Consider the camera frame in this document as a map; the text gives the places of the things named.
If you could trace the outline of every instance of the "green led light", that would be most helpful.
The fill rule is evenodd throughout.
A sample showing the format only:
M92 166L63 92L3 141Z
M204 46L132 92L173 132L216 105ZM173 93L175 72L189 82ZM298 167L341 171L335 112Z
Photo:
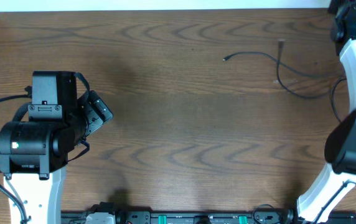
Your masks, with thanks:
M17 149L19 147L19 143L17 142L12 142L12 148Z

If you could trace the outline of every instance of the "wood grain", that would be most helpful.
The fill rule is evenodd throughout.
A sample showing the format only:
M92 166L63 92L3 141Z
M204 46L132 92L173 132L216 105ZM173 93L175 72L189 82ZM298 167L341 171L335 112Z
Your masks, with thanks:
M323 9L0 13L0 97L21 94L34 70L84 74L115 117L69 163L64 210L100 201L153 210L289 208L324 165L337 126L329 97L315 95L342 66ZM84 87L78 86L79 92ZM336 101L341 117L348 93ZM25 100L0 104L0 128ZM337 209L356 210L356 189ZM9 222L0 194L0 223Z

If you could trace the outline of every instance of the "wire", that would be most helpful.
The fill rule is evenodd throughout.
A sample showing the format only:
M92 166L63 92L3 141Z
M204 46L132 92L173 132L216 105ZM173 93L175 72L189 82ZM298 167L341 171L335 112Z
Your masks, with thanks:
M299 72L295 69L293 69L292 67L286 65L285 63L282 63L280 61L281 59L281 54L282 54L282 51L283 51L283 45L284 45L284 42L283 41L279 41L279 48L278 48L278 59L270 56L269 54L267 53L264 53L264 52L237 52L237 53L234 53L234 54L231 54L231 55L228 55L226 57L224 57L222 59L222 61L227 61L229 60L231 57L233 56L236 56L236 55L240 55L240 54L258 54L258 55L263 55L265 57L268 57L270 58L271 60L273 60L274 62L276 62L276 78L278 79L278 82L279 84L281 85L282 88L284 88L286 91L288 91L289 93L293 94L294 96L296 97L299 97L299 98L302 98L302 99L306 99L306 100L314 100L314 99L318 99L318 98L322 98L323 96L326 96L329 94L329 92L326 92L326 93L323 93L323 94L320 94L320 95L315 95L315 96L304 96L304 95L300 95L298 93L295 93L293 92L292 90L290 90L288 87L286 87L283 82L281 81L280 79L280 76L279 76L279 66L282 65L284 66L285 68L289 69L290 71L294 72L295 74L297 75L301 75L301 76L304 76L304 77L309 77L309 78L315 78L317 77L317 75L309 75L309 74L305 74L305 73L302 73L302 72Z
M278 78L278 82L282 86L282 88L284 88L286 91L288 91L289 93L293 94L294 96L302 98L302 99L305 99L305 100L314 100L314 99L318 99L318 98L321 98L323 96L328 95L329 92L326 92L326 93L323 93L323 94L320 94L320 95L316 95L316 96L304 96L304 95L300 95L298 93L295 93L295 92L289 90L289 88L287 88L285 85L283 85L283 83L282 83L282 81L280 80L280 77L279 77L279 65L280 65L280 58L281 58L282 52L283 52L283 45L284 45L284 42L283 41L279 41L278 61L276 62L276 77Z
M80 143L83 144L86 148L83 151L81 151L76 157L74 157L73 159L69 159L67 162L78 159L79 157L86 154L90 150L90 143L88 143L85 139L81 139Z
M341 185L341 187L336 191L336 193L327 201L327 203L325 204L325 206L323 206L321 208L321 211L318 213L318 215L316 216L316 219L313 221L312 224L316 224L318 222L318 220L321 218L322 214L324 213L324 211L327 209L327 207L334 201L334 199L338 196L338 194L341 193L341 191L348 187L348 184L355 184L355 182L352 182L350 180L347 180L346 182L343 182L343 184Z
M332 98L330 99L330 103L332 105L332 109L334 112L334 116L337 118L337 120L341 123L341 119L339 118L339 115L337 114L337 110L335 109L335 104L334 104L334 93L335 93L335 89L337 88L337 86L340 84L340 82L347 80L347 78L342 78L340 77L335 84L333 85L333 89L332 89Z
M29 219L27 219L26 210L24 209L24 206L23 206L22 202L20 202L13 194L11 194L1 184L0 184L0 191L2 193L4 193L5 195L7 195L15 203L15 205L19 209L19 211L21 213L21 224L25 224L28 221L30 221L30 217L29 217Z
M0 102L7 101L7 100L13 100L13 99L18 99L18 98L30 98L29 95L16 95L16 96L7 96L4 98L0 98Z
M262 223L260 223L260 222L255 218L255 213L256 213L256 211L257 211L258 209L260 209L261 207L271 207L273 210L275 210L276 214L277 214L278 217L279 217L279 221L276 222L276 223L272 223L272 224L278 224L278 223L281 222L281 220L282 220L281 215L280 215L280 214L278 213L278 211L277 211L272 205L270 205L270 204L262 204L262 205L259 205L258 207L256 207L256 208L254 209L253 213L251 214L251 217L253 218L254 222L256 222L256 223L258 223L258 224L262 224Z
M274 61L274 62L276 62L276 63L278 62L278 59L276 59L276 58L274 58L274 57L272 57L272 56L270 56L269 54L264 53L264 52L237 52L237 53L234 53L234 54L231 54L231 55L228 55L228 56L224 57L224 58L222 59L222 61L223 61L223 62L226 62L226 61L229 60L231 57L236 56L236 55L263 55L263 56L265 56L265 57L270 58L272 61ZM297 70L295 70L294 68L290 67L289 65L286 65L286 64L283 63L283 62L280 62L280 64L281 64L281 66L287 68L288 70L290 70L290 71L292 71L292 72L294 72L295 74L300 75L300 76L309 77L309 78L316 78L316 77L321 76L321 75L310 75L310 74L302 73L302 72L297 71Z
M12 118L12 121L22 121L24 115L29 110L30 104L30 102L24 103L19 109L17 109L14 117Z
M78 78L84 84L85 88L87 89L87 90L85 90L84 94L81 97L79 97L79 99L78 99L78 102L81 105L84 105L88 99L88 96L90 95L90 84L87 82L87 80L84 78L83 74L81 74L80 72L74 73L74 77Z

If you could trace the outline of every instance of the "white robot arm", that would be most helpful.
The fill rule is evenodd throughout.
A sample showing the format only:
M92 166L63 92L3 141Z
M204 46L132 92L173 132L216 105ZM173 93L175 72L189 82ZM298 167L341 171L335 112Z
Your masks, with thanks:
M79 99L76 78L87 88ZM26 112L29 121L21 122ZM0 172L4 188L17 199L9 200L13 224L60 224L66 165L90 150L86 137L112 117L81 73L33 73L32 102L0 131ZM77 144L87 148L68 160Z
M311 188L297 200L298 217L313 223L326 222L333 208L356 185L356 116L351 116L356 112L356 2L345 2L337 9L332 38L347 76L350 116L331 134L335 133L334 138L329 136L327 163Z

